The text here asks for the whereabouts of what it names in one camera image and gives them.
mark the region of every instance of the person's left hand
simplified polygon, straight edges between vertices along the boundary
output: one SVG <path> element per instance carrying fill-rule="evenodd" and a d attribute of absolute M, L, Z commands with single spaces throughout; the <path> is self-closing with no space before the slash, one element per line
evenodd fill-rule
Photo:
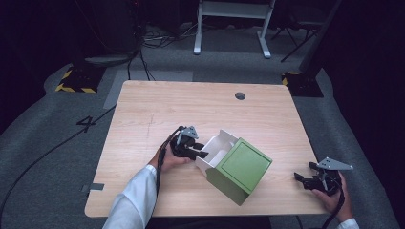
<path fill-rule="evenodd" d="M 155 153 L 154 157 L 149 161 L 148 164 L 152 165 L 156 169 L 158 168 L 159 150 Z M 188 157 L 176 157 L 173 155 L 172 149 L 168 144 L 166 146 L 166 155 L 164 157 L 163 165 L 161 166 L 162 171 L 168 171 L 169 169 L 175 167 L 176 165 L 186 164 L 190 162 L 191 159 Z"/>

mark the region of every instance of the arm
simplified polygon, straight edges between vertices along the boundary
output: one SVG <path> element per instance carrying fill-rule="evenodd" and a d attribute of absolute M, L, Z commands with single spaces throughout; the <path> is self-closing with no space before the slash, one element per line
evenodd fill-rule
<path fill-rule="evenodd" d="M 159 152 L 143 169 L 128 182 L 124 191 L 117 195 L 103 228 L 145 228 L 152 217 L 157 200 L 156 168 Z M 173 156 L 166 148 L 162 170 L 189 162 L 189 158 Z"/>
<path fill-rule="evenodd" d="M 342 189 L 343 194 L 345 196 L 345 202 L 343 203 L 342 208 L 336 215 L 340 223 L 337 229 L 358 229 L 359 227 L 352 213 L 352 202 L 348 193 L 346 180 L 342 174 L 339 173 L 339 175 L 342 179 Z M 316 195 L 317 198 L 319 198 L 324 203 L 325 208 L 328 210 L 328 212 L 330 213 L 333 212 L 334 208 L 337 206 L 337 203 L 339 202 L 340 190 L 331 197 L 316 189 L 313 189 L 312 192 Z"/>

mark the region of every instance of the sleeve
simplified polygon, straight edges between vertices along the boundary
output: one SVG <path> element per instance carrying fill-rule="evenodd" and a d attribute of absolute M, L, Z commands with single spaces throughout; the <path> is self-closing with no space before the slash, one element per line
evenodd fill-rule
<path fill-rule="evenodd" d="M 156 199 L 156 169 L 147 165 L 116 196 L 103 228 L 145 228 Z"/>
<path fill-rule="evenodd" d="M 355 219 L 348 219 L 346 221 L 341 222 L 336 229 L 359 229 L 357 222 Z"/>

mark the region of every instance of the gray carpet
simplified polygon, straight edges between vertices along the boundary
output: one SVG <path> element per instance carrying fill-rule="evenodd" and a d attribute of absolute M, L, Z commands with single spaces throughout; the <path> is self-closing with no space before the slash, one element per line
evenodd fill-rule
<path fill-rule="evenodd" d="M 202 36 L 202 53 L 198 56 L 193 54 L 194 37 L 165 48 L 143 48 L 143 56 L 152 74 L 156 77 L 160 77 L 160 73 L 171 74 L 170 80 L 192 78 L 195 82 L 281 84 L 280 74 L 298 71 L 309 44 L 280 63 L 294 46 L 286 33 L 270 41 L 275 31 L 269 31 L 266 40 L 272 57 L 264 59 L 255 34 L 257 30 L 207 31 Z M 302 32 L 292 33 L 303 37 Z M 119 85 L 115 80 L 127 77 L 124 64 L 106 70 L 97 94 L 56 92 L 54 89 L 68 67 L 63 66 L 49 76 L 44 84 L 46 96 L 21 114 L 0 136 L 1 200 L 30 164 L 82 128 L 75 125 L 77 121 L 88 115 L 97 118 L 104 114 L 106 108 L 117 101 L 117 88 L 112 92 L 112 88 Z M 131 75 L 142 78 L 143 65 L 138 57 L 130 69 Z M 324 98 L 293 98 L 314 152 L 320 159 L 329 156 L 354 166 L 354 171 L 344 175 L 361 228 L 399 228 L 384 187 L 339 112 L 328 76 L 321 71 L 317 81 Z M 87 133 L 51 152 L 27 172 L 8 199 L 3 228 L 102 227 L 105 218 L 90 219 L 84 215 L 87 194 L 81 189 L 93 181 L 113 114 L 114 110 Z M 304 215 L 300 219 L 304 228 L 310 228 L 320 227 L 327 217 Z M 295 216 L 270 219 L 273 228 L 299 228 Z"/>

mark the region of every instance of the table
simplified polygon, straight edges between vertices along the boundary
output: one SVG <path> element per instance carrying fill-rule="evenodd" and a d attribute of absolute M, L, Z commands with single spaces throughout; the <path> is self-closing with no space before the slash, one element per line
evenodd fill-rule
<path fill-rule="evenodd" d="M 242 17 L 242 18 L 254 18 L 264 19 L 262 31 L 257 32 L 260 46 L 262 47 L 263 56 L 270 58 L 271 53 L 268 49 L 267 42 L 265 40 L 268 23 L 273 12 L 275 0 L 269 4 L 248 4 L 248 3 L 232 3 L 232 2 L 210 2 L 200 0 L 199 14 L 198 14 L 198 26 L 196 41 L 194 43 L 194 54 L 201 53 L 202 43 L 202 25 L 203 15 L 205 16 L 225 16 L 225 17 Z"/>
<path fill-rule="evenodd" d="M 107 217 L 115 196 L 181 125 L 194 126 L 202 144 L 224 129 L 273 163 L 242 206 L 211 185 L 194 163 L 174 168 L 162 174 L 155 217 L 325 213 L 293 177 L 311 176 L 308 162 L 316 160 L 287 87 L 126 81 L 94 179 L 104 188 L 90 192 L 86 215 Z"/>

